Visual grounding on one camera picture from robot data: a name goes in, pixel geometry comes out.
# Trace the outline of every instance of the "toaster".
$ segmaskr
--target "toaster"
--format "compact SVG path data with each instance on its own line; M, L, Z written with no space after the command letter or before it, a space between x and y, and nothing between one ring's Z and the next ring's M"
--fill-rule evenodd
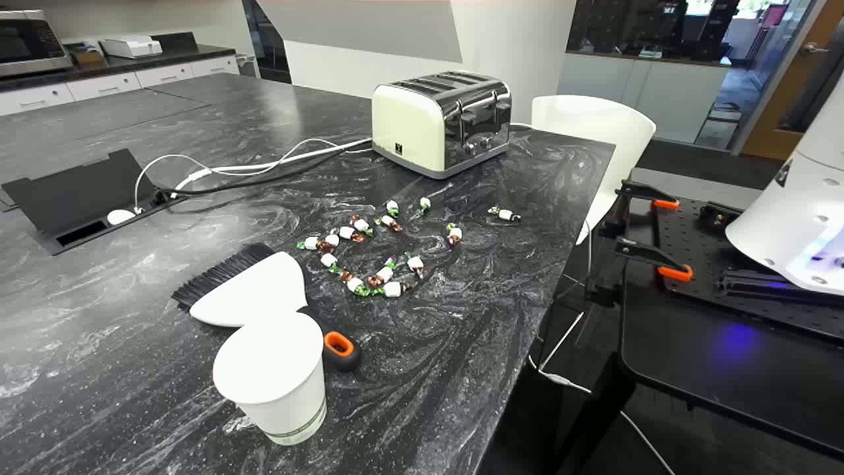
M512 92L493 77L443 71L372 92L372 145L380 156L446 179L509 143Z

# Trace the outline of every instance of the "white paper cup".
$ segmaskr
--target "white paper cup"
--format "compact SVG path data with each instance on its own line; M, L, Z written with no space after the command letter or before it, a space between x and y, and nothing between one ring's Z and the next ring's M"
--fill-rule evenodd
M327 412L319 325L280 314L240 327L214 359L214 385L274 443L303 443Z

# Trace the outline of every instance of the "black marble countertop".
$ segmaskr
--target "black marble countertop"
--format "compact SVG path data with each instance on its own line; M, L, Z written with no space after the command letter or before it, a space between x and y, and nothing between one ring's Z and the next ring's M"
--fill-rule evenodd
M74 69L45 71L45 74L3 77L0 92L76 82L76 79L90 79L90 77L124 74L124 71L140 71L140 69L158 69L158 66L169 66L169 63L190 63L190 61L219 58L219 55L235 55L235 50L200 45L198 50L161 53L161 55L148 55L148 58L111 55L111 58L106 58L106 66L87 66L87 69L74 66Z
M369 135L369 103L243 77L0 119L0 182L129 148L142 164L282 156L303 137ZM0 472L475 472L554 301L609 145L512 132L504 158L433 182L372 153L272 187L182 203L50 256L21 211L0 216ZM174 185L171 161L150 177ZM430 195L422 219L417 203ZM401 301L351 298L295 240L348 216L406 208L406 235L377 232L348 267L414 251L425 282ZM488 206L522 222L493 222ZM446 248L459 222L464 243ZM282 449L224 401L211 362L229 330L169 298L245 243L290 251L314 319L359 340L359 372L327 372L327 422Z

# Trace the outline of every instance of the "power cord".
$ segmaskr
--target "power cord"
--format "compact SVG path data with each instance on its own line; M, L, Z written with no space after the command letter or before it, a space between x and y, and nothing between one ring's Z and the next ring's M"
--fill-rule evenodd
M554 372L546 372L546 369L535 367L535 362L530 356L528 356L528 362L541 377L551 380L554 385L572 388L572 391L580 391L580 393L591 396L591 388L578 385L570 377L562 377L562 375L554 375ZM636 420L628 412L620 412L620 414L633 428L633 433L644 441L644 446L657 457L657 462L665 467L665 472L675 475L675 470L667 464L667 459L659 454L659 449L651 443L651 438L644 435L644 430L636 425Z
M593 264L593 256L591 256L591 230L586 235L586 280L575 280L570 274L564 274L567 280L572 280L575 285L586 288L588 290L588 277L591 277L591 264ZM572 383L570 377L562 377L557 372L546 372L549 362L557 356L557 351L562 348L562 343L578 330L578 325L586 319L586 311L580 311L572 325L562 333L562 338L554 343L551 354L535 364L533 356L528 356L530 367L551 380L554 385L562 385L562 388L572 388L572 391L580 391L580 393L588 393L591 396L591 388L580 385L580 383ZM675 470L665 462L665 457L659 454L659 449L651 443L649 435L644 435L644 430L636 425L636 420L628 414L628 412L620 412L622 420L633 428L633 433L644 441L644 446L659 459L659 464L665 467L667 475L675 475Z
M301 156L293 156L298 148L309 145L309 143L327 143L330 148L319 148L319 150L309 150L309 153L301 153ZM193 156L185 156L185 153L169 153L169 156L158 156L156 161L150 161L148 166L142 166L142 172L137 174L135 179L135 214L140 214L140 203L137 203L137 193L140 193L140 182L142 177L161 161L171 161L171 158L179 158L179 161L190 161L195 164L200 172L193 172L187 179L182 179L177 187L158 187L161 198L166 203L174 203L174 201L187 201L187 198L200 198L200 195L211 195L211 193L224 193L224 190L237 190L237 187L256 187L256 185L269 185L269 182L277 182L277 179L285 179L285 177L293 177L293 174L301 174L306 169L314 169L319 164L324 164L327 158L335 158L338 153L348 153L353 148L361 148L361 145L369 145L369 137L367 140L353 140L353 143L330 143L324 137L309 137L309 140L301 140L298 145L293 145L282 158L277 161L266 161L266 164L245 164L245 166L208 166ZM229 185L222 185L222 187L203 187L203 190L185 190L187 185L203 179L203 177L229 177L229 179L248 179L248 177L264 177L280 166L287 166L287 164L298 164L298 161L311 161L309 166L303 169L287 169L282 174L274 174L269 179L251 179L251 182L229 182Z

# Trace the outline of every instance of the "white cable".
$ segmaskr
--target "white cable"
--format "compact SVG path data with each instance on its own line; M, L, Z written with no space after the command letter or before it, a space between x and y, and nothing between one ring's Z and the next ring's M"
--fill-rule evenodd
M665 472L675 475L675 470L662 459L662 454L657 451L657 446L651 443L649 435L641 433L641 428L636 425L636 420L622 412L622 417L628 420L628 425L638 433L638 438L654 451L654 457L659 459L659 464L665 467Z
M330 148L319 148L319 150L309 150L309 153L301 153L301 156L293 156L298 148L309 145L309 143L324 143ZM140 203L137 203L137 190L140 190L140 179L161 161L171 161L171 158L179 158L179 161L190 161L195 166L200 166L200 172L193 172L187 174L187 179L182 179L177 185L177 190L187 187L190 182L198 182L203 177L211 177L211 174L222 174L222 177L261 177L266 172L272 172L274 166L282 166L282 164L295 164L295 161L306 161L306 158L314 158L314 156L324 156L324 153L343 153L343 150L351 150L351 148L359 148L359 145L367 145L367 140L353 140L353 143L332 143L327 137L306 137L301 143L295 143L282 158L277 161L269 161L269 164L243 164L243 166L208 166L193 156L185 156L185 153L166 153L166 156L158 156L156 161L150 161L148 166L140 169L137 179L135 179L135 203L132 203L132 211L140 214Z
M586 272L591 274L591 230L586 235ZM551 348L551 354L543 359L543 364L535 367L533 356L528 356L530 367L551 380L554 385L564 385L564 388L572 388L572 391L580 391L580 393L588 393L591 396L591 388L586 385L578 385L572 383L570 377L562 377L562 375L554 375L554 372L546 372L546 364L554 359L554 354L562 348L562 343L575 333L575 327L580 325L586 314L580 311L575 317L575 322L562 333L562 338L557 340L557 346ZM675 470L665 462L665 457L659 454L659 449L651 443L649 435L644 435L644 430L636 425L636 420L628 414L628 412L620 412L622 420L633 428L633 433L644 441L644 446L659 459L659 464L665 467L667 475L675 475Z
M200 169L208 169L203 161L198 161L198 158L193 158L193 156L182 156L182 153L158 156L156 161L145 164L145 166L140 169L137 179L135 179L132 214L140 214L140 211L142 211L142 208L137 206L140 179L142 179L156 164L161 164L161 161L174 161L174 158L190 161L190 164L195 164L195 166L200 166Z
M554 354L559 351L559 346L575 333L575 327L580 325L583 311L575 317L575 322L562 333L562 338L557 340L557 346L551 348L551 354L543 359L543 364L538 364L538 372L546 372L549 362L554 359Z
M309 153L293 156L298 148L303 148L303 145L309 145L309 143L324 143L324 145L330 145L330 148L319 148L319 150L309 150ZM309 137L309 140L295 143L295 145L293 145L282 158L277 158L277 161L200 169L200 172L190 174L187 179L182 179L174 190L185 190L187 185L193 185L193 182L198 182L198 179L203 179L203 177L208 177L208 174L232 174L232 172L240 174L240 172L245 172L245 174L240 174L240 177L261 177L261 174L266 174L266 172L272 172L272 169L277 169L277 166L282 166L282 164L295 164L295 161L306 161L306 158L324 156L324 153L351 150L351 148L359 148L359 145L364 145L364 143L369 143L369 137L367 137L367 140L356 140L356 143L343 143L343 145L338 145L338 143L332 143L332 140L327 140L327 137Z
M562 377L562 375L538 369L530 356L528 356L528 362L530 362L530 367L533 367L541 377L551 380L554 385L564 385L564 388L572 388L572 391L580 391L580 393L588 393L588 396L591 396L591 388L578 385L578 383L572 383L572 380L567 380L567 377ZM644 435L644 430L636 425L636 420L633 420L628 412L620 412L620 414L622 414L622 420L633 428L633 433L644 441L644 446L657 457L657 462L665 467L665 472L667 472L667 475L675 475L675 470L667 464L667 459L659 454L659 449L651 443L651 438Z

